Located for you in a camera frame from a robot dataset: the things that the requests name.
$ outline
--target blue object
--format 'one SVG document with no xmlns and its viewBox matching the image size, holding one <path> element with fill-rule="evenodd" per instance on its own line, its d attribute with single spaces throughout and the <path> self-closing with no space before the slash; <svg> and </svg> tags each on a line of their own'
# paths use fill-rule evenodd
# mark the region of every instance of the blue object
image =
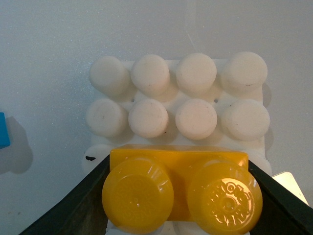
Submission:
<svg viewBox="0 0 313 235">
<path fill-rule="evenodd" d="M 8 130 L 5 124 L 4 113 L 0 113 L 0 149 L 5 148 L 10 144 L 11 143 L 8 135 Z"/>
</svg>

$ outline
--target lego brick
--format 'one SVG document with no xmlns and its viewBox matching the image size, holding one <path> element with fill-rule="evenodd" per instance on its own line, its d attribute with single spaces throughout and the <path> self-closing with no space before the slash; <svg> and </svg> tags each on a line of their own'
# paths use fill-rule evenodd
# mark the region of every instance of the lego brick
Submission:
<svg viewBox="0 0 313 235">
<path fill-rule="evenodd" d="M 5 123 L 4 113 L 0 113 L 0 149 L 5 148 L 11 144 L 8 130 Z"/>
</svg>

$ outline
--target embossed logo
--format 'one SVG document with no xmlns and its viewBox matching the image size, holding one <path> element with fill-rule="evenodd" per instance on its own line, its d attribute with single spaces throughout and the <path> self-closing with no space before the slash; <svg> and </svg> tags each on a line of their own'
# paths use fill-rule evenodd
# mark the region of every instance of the embossed logo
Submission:
<svg viewBox="0 0 313 235">
<path fill-rule="evenodd" d="M 234 179 L 223 179 L 207 189 L 207 210 L 225 229 L 246 224 L 254 211 L 252 195 L 246 185 Z"/>
</svg>

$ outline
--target yellow plastic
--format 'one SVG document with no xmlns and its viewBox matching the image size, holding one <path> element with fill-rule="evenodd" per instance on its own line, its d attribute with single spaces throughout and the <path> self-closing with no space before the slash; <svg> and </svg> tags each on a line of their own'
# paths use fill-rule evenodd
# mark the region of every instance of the yellow plastic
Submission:
<svg viewBox="0 0 313 235">
<path fill-rule="evenodd" d="M 129 233 L 149 233 L 173 220 L 195 221 L 210 234 L 244 234 L 262 211 L 246 153 L 128 144 L 111 151 L 110 169 L 103 207 L 112 223 Z"/>
<path fill-rule="evenodd" d="M 141 157 L 127 159 L 108 175 L 102 204 L 111 222 L 128 233 L 147 234 L 171 213 L 172 183 L 162 164 Z"/>
</svg>

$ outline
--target small black mark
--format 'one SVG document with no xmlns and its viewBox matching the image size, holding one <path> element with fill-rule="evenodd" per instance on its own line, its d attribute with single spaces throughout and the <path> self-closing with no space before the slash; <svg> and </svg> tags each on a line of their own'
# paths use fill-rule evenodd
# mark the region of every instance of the small black mark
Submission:
<svg viewBox="0 0 313 235">
<path fill-rule="evenodd" d="M 96 158 L 94 158 L 94 157 L 89 157 L 89 156 L 86 156 L 86 159 L 87 159 L 88 161 L 93 161 L 93 160 L 95 160 Z"/>
</svg>

